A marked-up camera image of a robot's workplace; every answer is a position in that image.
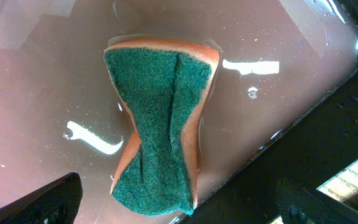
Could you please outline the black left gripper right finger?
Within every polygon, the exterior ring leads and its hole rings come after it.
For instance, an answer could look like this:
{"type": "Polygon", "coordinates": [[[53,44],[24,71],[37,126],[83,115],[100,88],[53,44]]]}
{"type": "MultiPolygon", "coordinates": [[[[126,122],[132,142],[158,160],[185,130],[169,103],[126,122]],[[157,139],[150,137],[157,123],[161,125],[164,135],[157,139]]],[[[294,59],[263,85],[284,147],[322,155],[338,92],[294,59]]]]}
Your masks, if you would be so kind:
{"type": "Polygon", "coordinates": [[[284,224],[358,224],[358,211],[291,179],[277,182],[276,203],[284,224]]]}

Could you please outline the black and pink sponge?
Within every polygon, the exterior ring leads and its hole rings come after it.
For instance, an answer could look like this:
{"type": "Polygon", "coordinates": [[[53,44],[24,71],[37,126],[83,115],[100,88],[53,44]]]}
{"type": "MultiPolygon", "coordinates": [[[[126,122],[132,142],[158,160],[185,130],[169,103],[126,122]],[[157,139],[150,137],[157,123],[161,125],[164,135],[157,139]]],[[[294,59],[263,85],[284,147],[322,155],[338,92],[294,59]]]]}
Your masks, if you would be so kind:
{"type": "Polygon", "coordinates": [[[104,61],[133,126],[111,195],[149,217],[192,214],[198,204],[199,126],[219,50],[183,40],[113,39],[104,61]]]}

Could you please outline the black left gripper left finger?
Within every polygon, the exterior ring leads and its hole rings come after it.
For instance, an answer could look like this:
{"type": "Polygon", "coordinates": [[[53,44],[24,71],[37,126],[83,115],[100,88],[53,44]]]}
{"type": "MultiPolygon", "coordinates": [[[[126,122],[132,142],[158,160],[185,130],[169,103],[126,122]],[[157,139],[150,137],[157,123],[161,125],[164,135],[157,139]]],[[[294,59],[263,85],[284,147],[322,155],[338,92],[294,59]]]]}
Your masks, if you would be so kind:
{"type": "Polygon", "coordinates": [[[0,208],[0,224],[72,224],[83,188],[78,173],[71,172],[0,208]]]}

